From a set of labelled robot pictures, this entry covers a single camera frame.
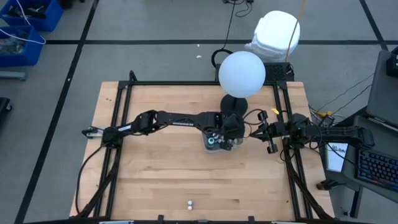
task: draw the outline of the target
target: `small white object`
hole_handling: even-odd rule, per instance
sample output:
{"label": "small white object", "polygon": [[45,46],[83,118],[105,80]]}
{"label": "small white object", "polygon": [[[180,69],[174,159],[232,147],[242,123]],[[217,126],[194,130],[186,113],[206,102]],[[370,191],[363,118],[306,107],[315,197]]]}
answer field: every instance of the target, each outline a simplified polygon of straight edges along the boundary
{"label": "small white object", "polygon": [[[268,12],[260,18],[254,37],[245,48],[252,50],[255,54],[269,62],[283,62],[286,58],[287,47],[292,37],[296,18],[282,11]],[[300,23],[297,24],[290,44],[291,54],[299,43]]]}
{"label": "small white object", "polygon": [[246,98],[256,94],[266,80],[266,68],[261,59],[251,52],[235,52],[221,64],[218,72],[220,85],[229,95]]}
{"label": "small white object", "polygon": [[[333,143],[329,142],[329,145],[342,157],[346,157],[348,144],[346,143]],[[341,158],[331,150],[330,146],[326,145],[326,169],[334,172],[341,172],[343,169],[344,159]]]}

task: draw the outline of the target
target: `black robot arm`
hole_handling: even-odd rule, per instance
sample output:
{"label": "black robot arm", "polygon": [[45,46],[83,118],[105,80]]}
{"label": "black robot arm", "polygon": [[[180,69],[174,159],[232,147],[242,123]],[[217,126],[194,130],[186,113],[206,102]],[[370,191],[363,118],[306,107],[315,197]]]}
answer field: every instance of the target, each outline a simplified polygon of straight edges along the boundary
{"label": "black robot arm", "polygon": [[243,119],[235,114],[225,115],[219,112],[180,114],[150,110],[141,113],[129,124],[104,129],[102,142],[105,145],[116,147],[125,136],[148,135],[167,126],[193,127],[204,134],[219,134],[224,140],[234,140],[244,136]]}
{"label": "black robot arm", "polygon": [[302,114],[293,114],[286,122],[266,122],[267,113],[259,113],[259,120],[262,124],[259,129],[250,134],[250,137],[258,138],[261,141],[270,141],[276,137],[286,137],[290,139],[290,145],[302,149],[309,142],[339,142],[348,143],[355,148],[369,149],[374,146],[373,135],[370,130],[358,127],[321,127],[313,124]]}

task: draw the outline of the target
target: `blue storage bin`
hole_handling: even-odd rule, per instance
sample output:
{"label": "blue storage bin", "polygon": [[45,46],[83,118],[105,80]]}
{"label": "blue storage bin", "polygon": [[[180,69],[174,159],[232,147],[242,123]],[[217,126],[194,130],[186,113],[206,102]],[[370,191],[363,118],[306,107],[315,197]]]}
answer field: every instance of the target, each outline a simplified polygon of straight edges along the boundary
{"label": "blue storage bin", "polygon": [[[34,2],[40,3],[47,6],[45,10],[45,19],[39,18],[27,18],[32,26],[35,27],[37,31],[53,31],[60,20],[63,9],[59,5],[57,0],[19,0],[19,3],[24,7],[25,3]],[[4,7],[0,11],[0,18],[4,19],[10,26],[23,26],[28,25],[23,17],[11,17],[7,13],[10,7],[18,7],[16,0],[8,0]]]}
{"label": "blue storage bin", "polygon": [[[21,30],[29,34],[28,40],[43,42],[32,26],[0,27],[0,29],[8,34],[18,34],[18,30]],[[5,38],[9,36],[0,32],[0,39]],[[24,50],[19,54],[0,54],[0,67],[35,65],[39,60],[42,47],[42,44],[25,42]]]}

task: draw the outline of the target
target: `wooden tabletop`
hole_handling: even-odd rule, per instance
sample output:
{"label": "wooden tabletop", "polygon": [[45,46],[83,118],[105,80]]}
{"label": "wooden tabletop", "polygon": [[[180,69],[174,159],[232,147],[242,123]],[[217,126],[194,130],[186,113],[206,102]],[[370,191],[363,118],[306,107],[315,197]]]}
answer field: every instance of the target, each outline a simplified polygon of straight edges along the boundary
{"label": "wooden tabletop", "polygon": [[[102,84],[93,126],[110,125],[117,85],[117,82]],[[293,113],[310,117],[303,83],[290,82],[288,90]],[[224,96],[220,86],[133,86],[127,120],[133,121],[148,110],[191,114],[219,111]],[[276,107],[271,86],[264,86],[247,100],[248,111],[266,110],[268,122],[277,121],[271,111]],[[256,116],[251,114],[248,121],[256,122]],[[88,140],[85,159],[98,148],[100,141]],[[281,140],[274,141],[281,150]],[[257,221],[294,220],[285,164],[279,159],[279,153],[268,154],[266,148],[266,142],[249,138],[231,152],[208,153],[199,130],[177,126],[149,136],[126,137],[112,219],[156,220],[158,215],[164,215],[165,220],[247,220],[248,216],[254,216]],[[98,188],[104,152],[103,149],[95,155],[82,173],[80,209]],[[325,179],[320,156],[302,149],[302,160],[309,191],[325,211],[334,216],[329,192],[315,187]],[[304,217],[299,189],[297,195]],[[106,192],[101,214],[107,199]],[[191,211],[187,209],[189,200],[193,201]],[[71,215],[75,214],[72,206]]]}

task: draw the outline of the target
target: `white ball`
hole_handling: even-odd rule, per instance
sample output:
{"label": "white ball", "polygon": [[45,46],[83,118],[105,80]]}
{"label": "white ball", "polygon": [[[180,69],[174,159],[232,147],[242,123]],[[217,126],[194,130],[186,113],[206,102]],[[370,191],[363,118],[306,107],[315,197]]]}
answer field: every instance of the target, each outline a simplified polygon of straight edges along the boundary
{"label": "white ball", "polygon": [[229,95],[246,98],[256,94],[266,80],[266,68],[251,52],[235,52],[221,64],[218,72],[221,87]]}

